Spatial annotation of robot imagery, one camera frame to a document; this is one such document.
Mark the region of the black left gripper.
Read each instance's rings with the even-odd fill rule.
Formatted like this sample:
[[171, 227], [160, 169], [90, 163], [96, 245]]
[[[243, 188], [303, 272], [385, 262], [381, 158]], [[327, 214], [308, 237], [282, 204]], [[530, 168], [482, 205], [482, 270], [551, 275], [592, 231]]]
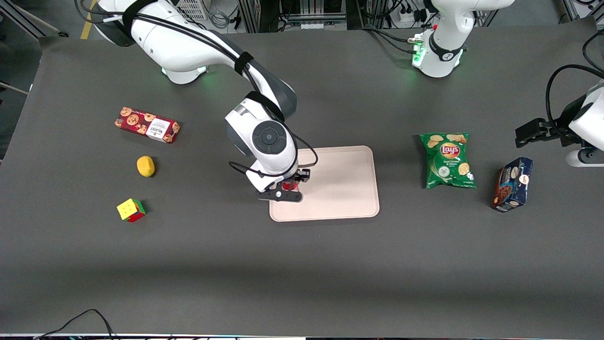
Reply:
[[583, 106], [584, 100], [574, 100], [566, 105], [559, 118], [553, 119], [552, 106], [549, 100], [546, 100], [546, 117], [545, 119], [533, 119], [530, 122], [515, 129], [515, 145], [516, 148], [522, 148], [526, 144], [535, 141], [551, 141], [559, 139], [561, 146], [566, 148], [570, 145], [578, 144], [582, 148], [585, 147], [585, 142], [577, 133], [574, 133], [570, 128], [570, 123], [578, 115]]

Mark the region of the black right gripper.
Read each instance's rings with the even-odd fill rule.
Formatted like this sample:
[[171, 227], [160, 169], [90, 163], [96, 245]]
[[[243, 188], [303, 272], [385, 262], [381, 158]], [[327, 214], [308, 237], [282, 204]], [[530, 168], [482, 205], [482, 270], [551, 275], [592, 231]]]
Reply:
[[[296, 191], [300, 192], [301, 191], [301, 183], [300, 182], [306, 182], [310, 179], [310, 169], [308, 168], [301, 168], [296, 170], [296, 172], [293, 172], [291, 174], [291, 176], [285, 178], [282, 180], [282, 182], [285, 183], [290, 183], [291, 185], [294, 185], [294, 183], [296, 184]], [[277, 184], [277, 189], [279, 191], [284, 191], [284, 187], [283, 187], [283, 183], [279, 182]]]

